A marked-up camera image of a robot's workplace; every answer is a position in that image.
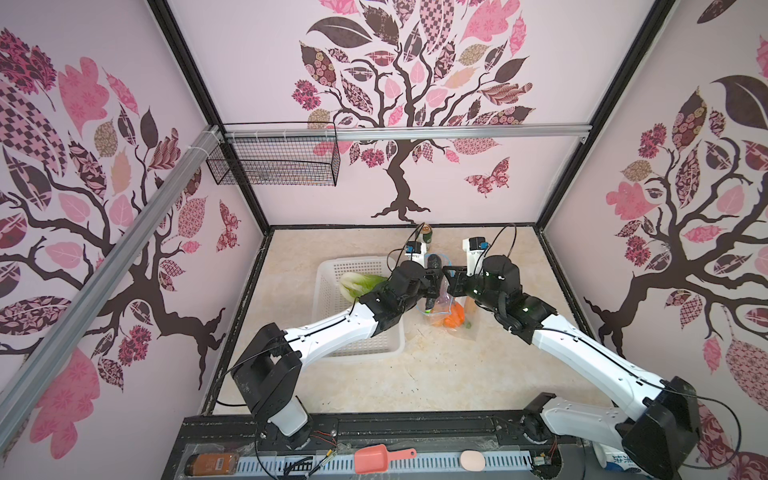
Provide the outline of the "green lettuce toy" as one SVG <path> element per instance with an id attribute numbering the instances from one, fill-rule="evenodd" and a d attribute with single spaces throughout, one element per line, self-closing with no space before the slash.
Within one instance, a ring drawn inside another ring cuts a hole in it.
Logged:
<path id="1" fill-rule="evenodd" d="M 386 280 L 386 277 L 380 275 L 347 272 L 340 277 L 338 288 L 342 297 L 353 303 Z"/>

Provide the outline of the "orange carrot toy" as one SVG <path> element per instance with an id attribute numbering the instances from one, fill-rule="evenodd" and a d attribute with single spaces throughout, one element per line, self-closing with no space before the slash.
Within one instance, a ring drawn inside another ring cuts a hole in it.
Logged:
<path id="1" fill-rule="evenodd" d="M 464 324 L 460 327 L 460 328 L 463 328 L 464 325 L 465 325 L 465 322 L 466 322 L 466 314 L 465 314 L 465 310 L 464 310 L 463 305 L 458 303 L 458 302 L 453 302 L 452 305 L 451 305 L 451 310 L 450 310 L 450 314 L 452 314 L 452 313 L 459 314 L 459 315 L 462 315 L 464 317 Z"/>

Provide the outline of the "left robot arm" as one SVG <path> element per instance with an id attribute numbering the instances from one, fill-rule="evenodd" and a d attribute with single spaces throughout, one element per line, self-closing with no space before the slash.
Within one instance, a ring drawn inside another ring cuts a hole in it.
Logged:
<path id="1" fill-rule="evenodd" d="M 272 425 L 290 449 L 306 445 L 313 420 L 295 396 L 303 368 L 396 326 L 422 299 L 439 297 L 442 266 L 406 260 L 342 312 L 302 327 L 260 328 L 228 373 L 261 428 Z"/>

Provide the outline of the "clear zip top bag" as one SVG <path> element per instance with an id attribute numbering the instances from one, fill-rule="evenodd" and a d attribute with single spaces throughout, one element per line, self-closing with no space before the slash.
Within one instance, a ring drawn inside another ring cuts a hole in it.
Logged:
<path id="1" fill-rule="evenodd" d="M 454 337 L 468 341 L 475 341 L 480 330 L 480 322 L 476 319 L 479 311 L 478 307 L 475 305 L 471 298 L 454 297 L 447 292 L 447 289 L 448 281 L 445 278 L 442 278 L 440 297 L 437 299 L 431 314 L 426 314 L 424 312 L 425 299 L 421 301 L 419 304 L 419 309 L 423 320 L 431 327 L 445 331 Z M 458 302 L 464 307 L 466 322 L 463 328 L 449 329 L 443 326 L 443 319 L 450 314 L 451 305 L 453 302 Z"/>

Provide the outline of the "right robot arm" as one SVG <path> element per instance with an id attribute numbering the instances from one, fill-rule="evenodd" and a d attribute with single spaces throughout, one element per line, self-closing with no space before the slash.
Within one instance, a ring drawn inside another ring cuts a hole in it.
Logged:
<path id="1" fill-rule="evenodd" d="M 648 372 L 574 327 L 545 301 L 524 292 L 519 268 L 503 255 L 477 267 L 446 267 L 448 292 L 469 297 L 509 333 L 568 365 L 613 403 L 596 407 L 541 395 L 537 413 L 553 434 L 625 452 L 656 479 L 676 479 L 701 438 L 695 388 Z"/>

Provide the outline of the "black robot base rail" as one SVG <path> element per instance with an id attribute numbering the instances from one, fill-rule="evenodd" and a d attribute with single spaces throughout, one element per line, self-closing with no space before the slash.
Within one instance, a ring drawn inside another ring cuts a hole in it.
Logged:
<path id="1" fill-rule="evenodd" d="M 249 415 L 196 416 L 183 420 L 164 479 L 190 479 L 187 459 L 200 453 L 236 453 L 227 479 L 357 479 L 354 453 L 374 445 L 389 451 L 413 448 L 415 459 L 392 462 L 379 479 L 630 479 L 632 473 L 603 469 L 593 442 L 556 436 L 542 443 L 525 437 L 519 410 L 320 413 L 301 448 L 290 449 L 272 425 Z M 484 454 L 486 468 L 468 472 L 462 451 Z"/>

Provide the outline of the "orange pumpkin toy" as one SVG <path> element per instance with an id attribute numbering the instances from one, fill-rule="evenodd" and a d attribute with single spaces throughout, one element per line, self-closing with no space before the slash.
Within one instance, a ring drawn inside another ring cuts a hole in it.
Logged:
<path id="1" fill-rule="evenodd" d="M 459 314 L 452 313 L 443 319 L 443 326 L 449 329 L 458 329 L 464 324 L 464 317 Z"/>

